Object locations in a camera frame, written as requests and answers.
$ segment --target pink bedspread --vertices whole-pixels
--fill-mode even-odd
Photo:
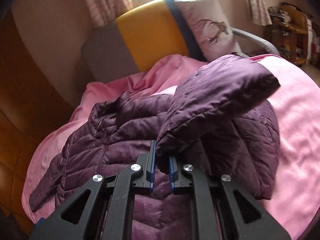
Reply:
[[[280,163],[272,200],[262,204],[296,240],[320,206],[320,88],[302,70],[280,57],[262,55],[251,59],[268,68],[281,84],[269,98],[279,121]],[[51,133],[32,157],[22,193],[22,206],[28,217],[36,223],[54,211],[52,198],[32,213],[29,196],[68,136],[87,121],[95,103],[117,98],[126,90],[133,99],[161,91],[174,93],[172,86],[205,64],[172,55],[158,61],[148,73],[137,73],[108,84],[88,84],[69,123]]]

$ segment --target white pillowcase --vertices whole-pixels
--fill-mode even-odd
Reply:
[[[174,3],[209,62],[223,55],[241,53],[218,0],[177,0]]]

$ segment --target silver screw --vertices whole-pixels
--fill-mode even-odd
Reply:
[[[102,175],[100,175],[100,174],[94,175],[94,176],[92,177],[92,180],[93,180],[94,182],[102,181],[102,179],[103,179],[103,177],[102,177]]]
[[[131,165],[131,170],[133,171],[139,171],[140,169],[141,169],[141,166],[137,163]]]
[[[191,164],[185,164],[185,165],[183,165],[183,169],[185,171],[192,171],[193,170],[193,166]]]
[[[221,179],[222,179],[223,181],[229,182],[229,181],[231,181],[231,176],[230,176],[229,174],[223,174],[223,175],[221,176]]]

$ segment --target wooden furniture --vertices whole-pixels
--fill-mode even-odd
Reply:
[[[21,195],[31,157],[72,112],[36,66],[7,13],[0,22],[0,207],[27,234],[33,223]]]
[[[281,56],[295,65],[303,65],[306,63],[308,54],[308,18],[304,13],[295,10],[291,6],[282,5],[281,9],[288,12],[292,19],[292,22],[287,24],[272,21],[274,28],[280,28],[290,33],[290,57],[283,53]],[[302,49],[301,57],[297,56],[297,46]]]

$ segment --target quilted puffer jacket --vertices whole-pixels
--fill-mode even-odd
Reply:
[[[230,174],[257,199],[270,198],[278,165],[279,131],[266,100],[279,87],[262,65],[223,56],[181,83],[175,95],[131,101],[124,93],[96,104],[82,127],[32,193],[37,210],[55,194],[59,206],[95,174],[112,176],[135,163],[157,140],[157,163],[185,155],[213,175]],[[136,195],[132,239],[189,239],[189,196],[172,195],[169,176],[156,167],[154,191]]]

